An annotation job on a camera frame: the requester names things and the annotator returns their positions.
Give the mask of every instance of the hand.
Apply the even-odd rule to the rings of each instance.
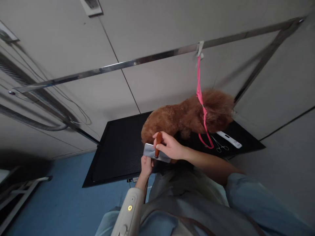
[[[149,178],[152,173],[153,162],[151,161],[151,157],[142,156],[141,157],[141,173],[140,175],[143,177]]]
[[[162,133],[163,142],[166,144],[166,146],[164,146],[163,144],[157,145],[157,139],[156,139],[158,135],[158,132],[157,132],[153,135],[153,138],[154,138],[153,147],[164,152],[166,155],[168,155],[168,157],[172,159],[175,159],[175,160],[184,159],[186,147],[181,145],[179,142],[176,141],[176,139],[174,139],[174,137],[168,135],[164,131],[162,131],[161,133]]]

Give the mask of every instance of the dog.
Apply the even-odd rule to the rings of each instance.
[[[207,110],[206,126],[210,133],[225,130],[233,121],[234,98],[218,90],[209,89],[202,93],[203,105]],[[160,107],[153,111],[141,131],[143,145],[153,144],[152,136],[164,131],[174,136],[178,131],[183,139],[191,132],[205,134],[203,108],[196,95],[176,104]]]

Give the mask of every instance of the blue sleeve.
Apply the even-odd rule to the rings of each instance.
[[[110,236],[119,215],[119,210],[107,212],[98,226],[95,236]]]
[[[231,208],[250,216],[269,235],[315,235],[315,231],[289,211],[260,183],[233,173],[225,188]]]

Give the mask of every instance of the white clamp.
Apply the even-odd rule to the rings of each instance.
[[[203,44],[204,44],[204,41],[200,41],[199,46],[198,46],[197,57],[200,56],[200,59],[203,59],[203,53],[201,52],[203,48]]]

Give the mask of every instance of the grooming table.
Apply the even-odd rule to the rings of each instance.
[[[139,176],[141,172],[141,156],[143,154],[141,130],[150,113],[147,112],[107,123],[82,187],[91,187]],[[222,146],[228,146],[229,150],[221,148],[222,152],[217,152],[216,148],[218,146],[214,140],[212,140],[214,148],[206,148],[196,133],[191,133],[188,140],[181,139],[179,133],[175,135],[175,138],[184,146],[218,157],[230,157],[265,148],[261,142],[236,121],[233,121],[224,130],[224,133],[241,143],[242,147],[240,149],[235,148],[217,134],[212,136]],[[202,135],[202,138],[206,143],[209,142],[206,134]],[[154,167],[153,173],[169,169],[171,168],[170,165],[158,161],[158,165]]]

